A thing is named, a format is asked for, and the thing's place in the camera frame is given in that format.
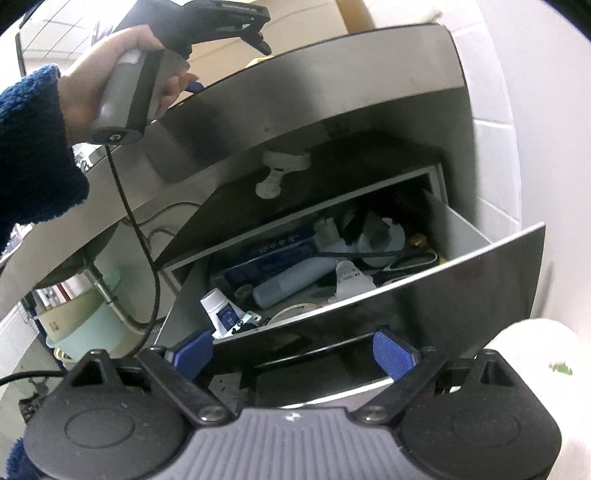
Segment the person's left hand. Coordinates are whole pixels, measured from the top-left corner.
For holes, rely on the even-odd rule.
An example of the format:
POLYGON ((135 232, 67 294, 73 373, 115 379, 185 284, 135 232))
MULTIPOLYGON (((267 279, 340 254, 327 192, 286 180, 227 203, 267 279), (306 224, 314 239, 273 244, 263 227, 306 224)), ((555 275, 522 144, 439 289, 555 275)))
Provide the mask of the person's left hand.
POLYGON ((132 49, 163 48, 148 25, 124 29, 96 43, 58 80, 59 105, 69 147, 89 142, 104 88, 119 58, 132 49))

